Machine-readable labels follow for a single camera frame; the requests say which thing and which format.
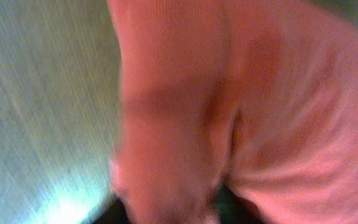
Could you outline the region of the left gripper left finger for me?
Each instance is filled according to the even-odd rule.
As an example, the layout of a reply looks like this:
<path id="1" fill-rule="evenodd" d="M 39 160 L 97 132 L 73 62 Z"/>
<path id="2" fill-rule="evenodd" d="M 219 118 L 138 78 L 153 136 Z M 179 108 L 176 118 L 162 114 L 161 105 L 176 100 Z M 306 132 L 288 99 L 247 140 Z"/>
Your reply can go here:
<path id="1" fill-rule="evenodd" d="M 99 206 L 92 224 L 131 224 L 120 198 L 110 197 Z"/>

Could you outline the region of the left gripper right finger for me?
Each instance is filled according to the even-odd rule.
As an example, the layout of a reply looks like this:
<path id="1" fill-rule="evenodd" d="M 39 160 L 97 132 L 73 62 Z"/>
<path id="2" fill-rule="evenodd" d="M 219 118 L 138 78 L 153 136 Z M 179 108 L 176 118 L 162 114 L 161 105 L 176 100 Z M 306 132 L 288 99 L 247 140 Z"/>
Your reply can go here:
<path id="1" fill-rule="evenodd" d="M 263 224 L 226 185 L 216 194 L 214 207 L 218 211 L 220 224 Z"/>

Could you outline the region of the orange red printed t-shirt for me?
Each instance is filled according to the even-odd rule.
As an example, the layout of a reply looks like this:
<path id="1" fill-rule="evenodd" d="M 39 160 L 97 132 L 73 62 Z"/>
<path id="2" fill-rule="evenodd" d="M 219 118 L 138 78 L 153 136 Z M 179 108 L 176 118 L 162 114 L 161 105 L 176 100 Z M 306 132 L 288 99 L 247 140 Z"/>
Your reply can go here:
<path id="1" fill-rule="evenodd" d="M 134 223 L 358 223 L 358 30 L 305 1 L 109 1 Z"/>

